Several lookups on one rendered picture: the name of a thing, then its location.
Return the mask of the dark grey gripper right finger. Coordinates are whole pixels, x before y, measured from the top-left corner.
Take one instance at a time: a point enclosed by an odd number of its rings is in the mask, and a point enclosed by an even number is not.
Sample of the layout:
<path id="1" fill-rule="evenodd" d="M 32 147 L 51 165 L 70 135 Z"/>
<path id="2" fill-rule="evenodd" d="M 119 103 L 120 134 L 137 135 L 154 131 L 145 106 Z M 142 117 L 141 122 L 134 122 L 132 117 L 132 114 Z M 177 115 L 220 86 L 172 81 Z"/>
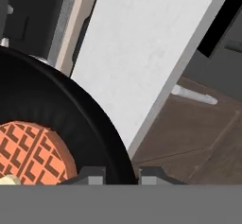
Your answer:
<path id="1" fill-rule="evenodd" d="M 185 185 L 185 182 L 168 176 L 160 166 L 140 167 L 139 183 L 141 185 L 162 185 L 162 184 Z"/>

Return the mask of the dark grey dishwasher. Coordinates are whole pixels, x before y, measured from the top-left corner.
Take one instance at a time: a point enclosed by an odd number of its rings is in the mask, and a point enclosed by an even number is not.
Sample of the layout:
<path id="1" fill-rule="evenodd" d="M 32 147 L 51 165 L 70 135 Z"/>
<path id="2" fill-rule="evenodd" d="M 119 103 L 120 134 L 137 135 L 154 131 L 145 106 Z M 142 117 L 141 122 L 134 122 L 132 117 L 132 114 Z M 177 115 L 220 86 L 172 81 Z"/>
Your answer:
<path id="1" fill-rule="evenodd" d="M 225 0 L 182 75 L 242 103 L 242 53 L 228 41 L 242 43 L 242 0 Z"/>

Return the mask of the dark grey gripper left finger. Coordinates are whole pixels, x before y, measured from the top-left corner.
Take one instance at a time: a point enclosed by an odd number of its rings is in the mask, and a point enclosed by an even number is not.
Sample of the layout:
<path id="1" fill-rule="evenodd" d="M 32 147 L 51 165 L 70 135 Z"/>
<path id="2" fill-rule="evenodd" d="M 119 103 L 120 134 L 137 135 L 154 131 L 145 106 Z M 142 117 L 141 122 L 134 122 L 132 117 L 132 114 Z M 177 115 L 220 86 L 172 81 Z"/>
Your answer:
<path id="1" fill-rule="evenodd" d="M 103 185 L 106 183 L 106 168 L 104 166 L 84 166 L 79 173 L 62 184 Z"/>

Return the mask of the orange waffle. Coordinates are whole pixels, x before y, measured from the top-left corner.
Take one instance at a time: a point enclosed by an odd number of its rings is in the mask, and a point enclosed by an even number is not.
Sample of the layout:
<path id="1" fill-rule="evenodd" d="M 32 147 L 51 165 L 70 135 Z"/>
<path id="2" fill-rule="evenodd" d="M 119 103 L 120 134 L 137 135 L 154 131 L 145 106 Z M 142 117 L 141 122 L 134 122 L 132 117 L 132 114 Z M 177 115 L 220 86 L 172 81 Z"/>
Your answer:
<path id="1" fill-rule="evenodd" d="M 0 125 L 0 178 L 14 175 L 24 185 L 56 185 L 77 174 L 72 154 L 55 131 L 21 121 Z"/>

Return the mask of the pale butter pat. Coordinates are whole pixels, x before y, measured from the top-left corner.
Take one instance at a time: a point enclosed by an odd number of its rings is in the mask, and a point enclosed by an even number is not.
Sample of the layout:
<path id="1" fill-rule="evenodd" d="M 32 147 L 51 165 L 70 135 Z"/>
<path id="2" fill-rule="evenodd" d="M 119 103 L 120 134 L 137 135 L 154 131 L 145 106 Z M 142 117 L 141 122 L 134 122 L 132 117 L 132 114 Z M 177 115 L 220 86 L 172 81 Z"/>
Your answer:
<path id="1" fill-rule="evenodd" d="M 0 185 L 20 185 L 21 182 L 14 175 L 6 175 L 0 178 Z"/>

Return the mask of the brown wooden cupboard door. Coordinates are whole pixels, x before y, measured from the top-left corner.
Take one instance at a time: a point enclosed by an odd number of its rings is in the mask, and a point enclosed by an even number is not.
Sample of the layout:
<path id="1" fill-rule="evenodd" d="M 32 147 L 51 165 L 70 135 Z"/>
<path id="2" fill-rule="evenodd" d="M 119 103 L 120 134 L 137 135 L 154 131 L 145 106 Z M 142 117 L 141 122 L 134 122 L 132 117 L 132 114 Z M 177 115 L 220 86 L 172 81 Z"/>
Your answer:
<path id="1" fill-rule="evenodd" d="M 188 78 L 178 83 L 215 105 L 171 95 L 132 157 L 190 184 L 242 184 L 242 103 Z"/>

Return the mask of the black bowl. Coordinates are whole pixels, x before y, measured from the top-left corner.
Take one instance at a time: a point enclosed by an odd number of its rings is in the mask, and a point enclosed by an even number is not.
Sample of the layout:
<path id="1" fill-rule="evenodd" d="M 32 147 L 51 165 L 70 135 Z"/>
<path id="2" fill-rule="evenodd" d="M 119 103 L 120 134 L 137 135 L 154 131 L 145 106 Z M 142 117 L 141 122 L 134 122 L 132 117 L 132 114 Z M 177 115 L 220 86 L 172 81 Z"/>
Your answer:
<path id="1" fill-rule="evenodd" d="M 135 184 L 128 152 L 111 119 L 72 79 L 0 46 L 0 124 L 36 123 L 54 130 L 78 169 L 101 166 L 107 184 Z"/>

